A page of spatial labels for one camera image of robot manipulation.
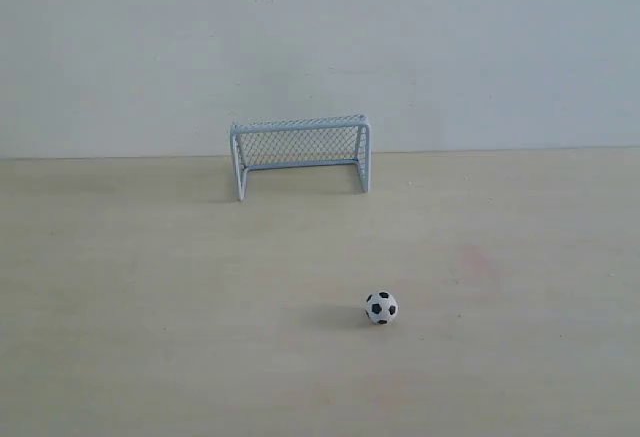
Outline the black and white soccer ball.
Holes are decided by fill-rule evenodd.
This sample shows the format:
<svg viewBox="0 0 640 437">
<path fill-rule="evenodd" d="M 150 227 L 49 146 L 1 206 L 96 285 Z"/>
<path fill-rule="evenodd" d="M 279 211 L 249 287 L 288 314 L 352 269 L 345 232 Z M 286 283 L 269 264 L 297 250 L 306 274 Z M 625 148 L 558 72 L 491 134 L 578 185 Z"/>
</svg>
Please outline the black and white soccer ball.
<svg viewBox="0 0 640 437">
<path fill-rule="evenodd" d="M 398 315 L 398 303 L 387 290 L 369 294 L 365 300 L 365 314 L 374 325 L 390 324 Z"/>
</svg>

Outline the white miniature soccer goal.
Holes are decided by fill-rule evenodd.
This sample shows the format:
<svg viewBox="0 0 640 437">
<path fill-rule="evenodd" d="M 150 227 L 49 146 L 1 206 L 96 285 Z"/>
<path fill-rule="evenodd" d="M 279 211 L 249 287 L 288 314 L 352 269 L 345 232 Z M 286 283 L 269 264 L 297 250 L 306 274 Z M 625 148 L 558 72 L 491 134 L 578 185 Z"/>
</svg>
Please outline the white miniature soccer goal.
<svg viewBox="0 0 640 437">
<path fill-rule="evenodd" d="M 248 175 L 266 170 L 352 165 L 362 191 L 371 190 L 372 127 L 362 114 L 234 123 L 229 146 L 240 201 L 245 199 Z"/>
</svg>

